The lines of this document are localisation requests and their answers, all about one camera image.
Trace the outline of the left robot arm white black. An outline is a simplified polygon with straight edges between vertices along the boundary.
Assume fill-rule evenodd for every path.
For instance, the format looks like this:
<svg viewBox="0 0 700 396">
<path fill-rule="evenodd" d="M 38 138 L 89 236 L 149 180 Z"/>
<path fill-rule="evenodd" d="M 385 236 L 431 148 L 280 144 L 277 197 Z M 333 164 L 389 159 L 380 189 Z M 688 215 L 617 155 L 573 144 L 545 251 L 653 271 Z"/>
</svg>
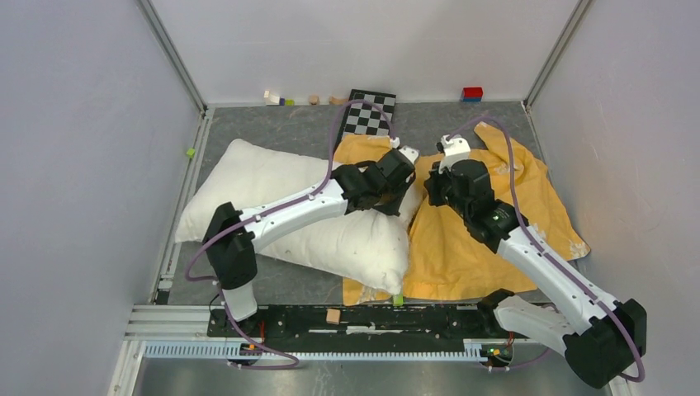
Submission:
<svg viewBox="0 0 700 396">
<path fill-rule="evenodd" d="M 230 202 L 218 206 L 201 251 L 215 271 L 229 327 L 244 337 L 258 329 L 253 293 L 258 251 L 321 220 L 365 210 L 398 215 L 415 179 L 418 158 L 418 150 L 409 146 L 392 148 L 378 161 L 341 165 L 318 186 L 278 202 L 245 210 L 235 209 Z"/>
</svg>

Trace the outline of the white pillow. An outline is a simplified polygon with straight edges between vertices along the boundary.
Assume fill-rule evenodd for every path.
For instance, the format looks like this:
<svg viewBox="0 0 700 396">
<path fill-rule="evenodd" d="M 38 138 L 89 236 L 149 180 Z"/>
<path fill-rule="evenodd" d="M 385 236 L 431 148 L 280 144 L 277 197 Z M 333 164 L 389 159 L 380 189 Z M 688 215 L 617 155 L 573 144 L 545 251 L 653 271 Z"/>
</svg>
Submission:
<svg viewBox="0 0 700 396">
<path fill-rule="evenodd" d="M 219 205 L 245 209 L 280 200 L 321 181 L 327 165 L 233 140 L 182 212 L 176 243 L 200 242 Z M 262 254 L 396 295 L 409 267 L 409 224 L 422 199 L 412 185 L 396 216 L 366 210 L 326 219 L 279 238 Z"/>
</svg>

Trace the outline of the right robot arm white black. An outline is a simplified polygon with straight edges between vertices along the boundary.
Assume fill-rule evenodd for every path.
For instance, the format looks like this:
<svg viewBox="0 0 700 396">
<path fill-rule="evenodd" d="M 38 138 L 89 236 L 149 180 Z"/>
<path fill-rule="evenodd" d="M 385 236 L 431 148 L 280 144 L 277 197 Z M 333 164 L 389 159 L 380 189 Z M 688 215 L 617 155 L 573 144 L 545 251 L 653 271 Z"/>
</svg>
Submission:
<svg viewBox="0 0 700 396">
<path fill-rule="evenodd" d="M 476 323 L 483 334 L 506 330 L 531 338 L 563 356 L 592 388 L 616 377 L 645 379 L 646 310 L 597 287 L 536 236 L 517 202 L 495 197 L 482 162 L 435 162 L 424 185 L 430 205 L 451 208 L 471 237 L 517 267 L 555 306 L 545 309 L 496 290 L 479 303 Z"/>
</svg>

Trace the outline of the blue yellow pillowcase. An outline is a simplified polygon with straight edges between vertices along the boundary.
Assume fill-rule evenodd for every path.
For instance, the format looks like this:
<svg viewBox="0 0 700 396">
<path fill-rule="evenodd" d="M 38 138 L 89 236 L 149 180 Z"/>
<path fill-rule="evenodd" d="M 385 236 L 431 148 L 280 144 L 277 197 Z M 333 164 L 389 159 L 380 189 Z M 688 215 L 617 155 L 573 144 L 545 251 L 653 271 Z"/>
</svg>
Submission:
<svg viewBox="0 0 700 396">
<path fill-rule="evenodd" d="M 534 281 L 498 253 L 522 224 L 568 262 L 589 254 L 545 163 L 493 125 L 481 122 L 474 131 L 481 146 L 454 168 L 438 169 L 441 154 L 416 162 L 398 215 L 408 237 L 408 264 L 400 273 L 406 298 L 457 301 L 499 289 L 535 290 Z"/>
</svg>

